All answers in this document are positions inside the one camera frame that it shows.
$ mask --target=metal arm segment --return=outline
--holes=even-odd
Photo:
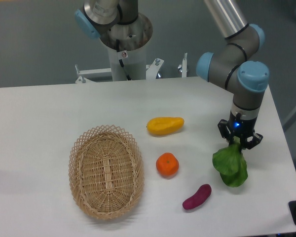
[[[225,38],[238,33],[248,24],[233,0],[205,0],[205,3]]]
[[[128,25],[138,18],[138,0],[85,0],[75,12],[76,22],[92,39],[116,24]]]

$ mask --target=leafy green vegetable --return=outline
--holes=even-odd
[[[214,168],[222,175],[235,175],[240,169],[240,144],[234,143],[213,154]]]
[[[245,161],[243,155],[241,154],[240,158],[240,169],[234,175],[223,175],[221,174],[222,181],[229,187],[239,187],[242,185],[248,178],[247,173],[247,162]]]

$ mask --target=orange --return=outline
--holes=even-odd
[[[156,167],[161,175],[170,176],[178,171],[179,162],[172,153],[164,153],[157,159]]]

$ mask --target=purple sweet potato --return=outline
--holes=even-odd
[[[209,184],[202,185],[197,192],[182,203],[185,210],[191,210],[202,205],[211,195],[212,188]]]

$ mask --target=wicker basket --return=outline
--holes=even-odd
[[[89,216],[108,220],[131,210],[144,187],[133,136],[114,125],[85,132],[71,151],[69,181],[74,200]]]

